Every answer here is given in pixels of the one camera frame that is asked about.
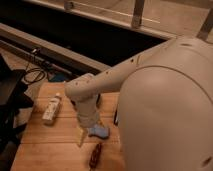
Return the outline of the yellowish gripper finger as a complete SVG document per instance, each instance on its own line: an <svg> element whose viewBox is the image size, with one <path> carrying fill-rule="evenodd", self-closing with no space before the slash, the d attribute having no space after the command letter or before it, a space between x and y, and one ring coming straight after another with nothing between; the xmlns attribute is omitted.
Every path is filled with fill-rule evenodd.
<svg viewBox="0 0 213 171"><path fill-rule="evenodd" d="M85 128L78 128L78 146L81 147L84 143L84 139L87 137L87 130Z"/></svg>

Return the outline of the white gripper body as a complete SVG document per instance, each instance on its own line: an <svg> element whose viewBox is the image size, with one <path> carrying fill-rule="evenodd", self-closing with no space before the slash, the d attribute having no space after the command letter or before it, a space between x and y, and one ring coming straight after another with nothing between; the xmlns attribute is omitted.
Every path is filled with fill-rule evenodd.
<svg viewBox="0 0 213 171"><path fill-rule="evenodd" d="M78 103L76 105L77 119L81 127L93 127L100 119L100 115L95 104Z"/></svg>

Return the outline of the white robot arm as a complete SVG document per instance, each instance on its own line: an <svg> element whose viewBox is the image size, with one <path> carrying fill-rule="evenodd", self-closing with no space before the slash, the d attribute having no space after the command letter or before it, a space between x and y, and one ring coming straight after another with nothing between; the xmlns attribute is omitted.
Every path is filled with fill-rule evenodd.
<svg viewBox="0 0 213 171"><path fill-rule="evenodd" d="M126 171L213 171L213 45L171 39L94 76L66 84L83 127L96 98L117 92Z"/></svg>

